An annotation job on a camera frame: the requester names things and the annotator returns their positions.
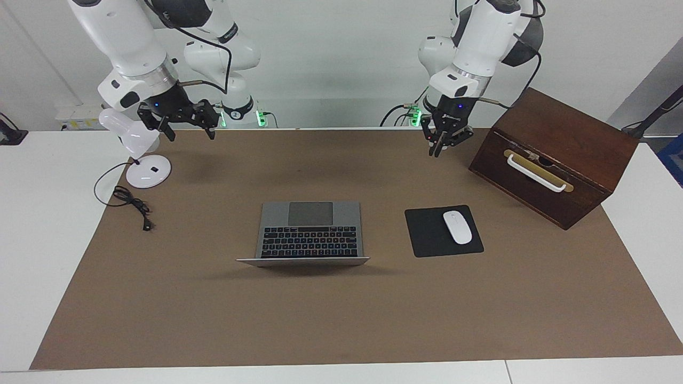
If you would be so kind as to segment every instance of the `blue object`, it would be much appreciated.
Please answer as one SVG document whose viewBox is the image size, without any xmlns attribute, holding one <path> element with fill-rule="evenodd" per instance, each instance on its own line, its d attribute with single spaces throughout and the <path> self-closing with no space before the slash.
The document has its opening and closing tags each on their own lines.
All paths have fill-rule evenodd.
<svg viewBox="0 0 683 384">
<path fill-rule="evenodd" d="M 683 187 L 683 134 L 659 151 L 657 157 Z"/>
</svg>

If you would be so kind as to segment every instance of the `white wall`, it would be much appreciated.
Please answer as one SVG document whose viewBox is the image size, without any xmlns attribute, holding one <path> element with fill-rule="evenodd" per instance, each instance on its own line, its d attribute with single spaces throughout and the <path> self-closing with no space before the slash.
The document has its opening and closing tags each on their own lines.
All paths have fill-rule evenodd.
<svg viewBox="0 0 683 384">
<path fill-rule="evenodd" d="M 54 105 L 100 104 L 96 86 L 109 73 L 109 61 L 81 30 L 68 0 L 0 1 L 0 107 L 27 128 L 41 129 L 52 126 Z M 449 34 L 451 2 L 229 3 L 241 32 L 263 51 L 261 64 L 244 72 L 245 77 L 254 96 L 277 113 L 281 126 L 376 126 L 390 107 L 415 99 L 426 86 L 417 47 L 428 35 Z M 545 3 L 544 65 L 533 86 L 601 120 L 683 36 L 679 0 L 646 6 L 641 0 Z M 26 33 L 19 25 L 5 24 L 12 18 L 8 10 Z M 169 30 L 158 35 L 181 59 L 183 79 L 197 78 L 182 61 L 187 38 Z M 487 97 L 512 102 L 534 66 L 500 66 Z M 195 99 L 215 95 L 204 87 L 190 93 Z M 490 126 L 501 113 L 480 105 L 471 123 Z"/>
</svg>

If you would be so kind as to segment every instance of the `white handle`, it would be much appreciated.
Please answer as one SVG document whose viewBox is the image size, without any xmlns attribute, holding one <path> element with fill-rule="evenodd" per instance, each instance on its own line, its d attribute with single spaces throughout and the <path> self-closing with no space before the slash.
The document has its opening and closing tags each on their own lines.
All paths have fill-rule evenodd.
<svg viewBox="0 0 683 384">
<path fill-rule="evenodd" d="M 532 171 L 529 171 L 528 169 L 524 168 L 522 165 L 519 165 L 514 162 L 513 160 L 514 154 L 511 154 L 507 158 L 507 164 L 510 167 L 513 167 L 514 169 L 517 169 L 519 172 L 522 172 L 524 175 L 527 175 L 528 177 L 534 179 L 538 184 L 541 184 L 543 187 L 546 187 L 547 189 L 550 189 L 553 192 L 560 193 L 567 188 L 567 184 L 562 184 L 562 187 L 557 187 L 553 185 L 551 182 L 547 181 L 546 179 L 542 178 L 541 176 L 533 173 Z"/>
</svg>

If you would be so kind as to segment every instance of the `mouse pad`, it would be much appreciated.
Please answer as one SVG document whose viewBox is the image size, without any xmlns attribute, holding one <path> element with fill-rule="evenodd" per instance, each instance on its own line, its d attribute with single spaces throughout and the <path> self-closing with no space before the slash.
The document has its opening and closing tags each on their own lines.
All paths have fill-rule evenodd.
<svg viewBox="0 0 683 384">
<path fill-rule="evenodd" d="M 462 213 L 472 230 L 472 241 L 457 244 L 448 230 L 443 214 L 450 210 Z M 482 238 L 474 223 L 472 212 L 468 206 L 446 206 L 442 208 L 424 208 L 406 210 L 406 222 L 410 232 L 410 242 L 417 258 L 432 256 L 462 255 L 465 253 L 481 253 L 484 251 Z"/>
</svg>

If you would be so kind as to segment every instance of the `touchpad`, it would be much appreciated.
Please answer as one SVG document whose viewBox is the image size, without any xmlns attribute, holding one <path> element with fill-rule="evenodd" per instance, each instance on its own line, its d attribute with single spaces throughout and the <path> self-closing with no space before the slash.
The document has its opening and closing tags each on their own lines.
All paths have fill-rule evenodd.
<svg viewBox="0 0 683 384">
<path fill-rule="evenodd" d="M 292 227 L 305 225 L 332 225 L 332 203 L 290 203 L 288 225 Z"/>
</svg>

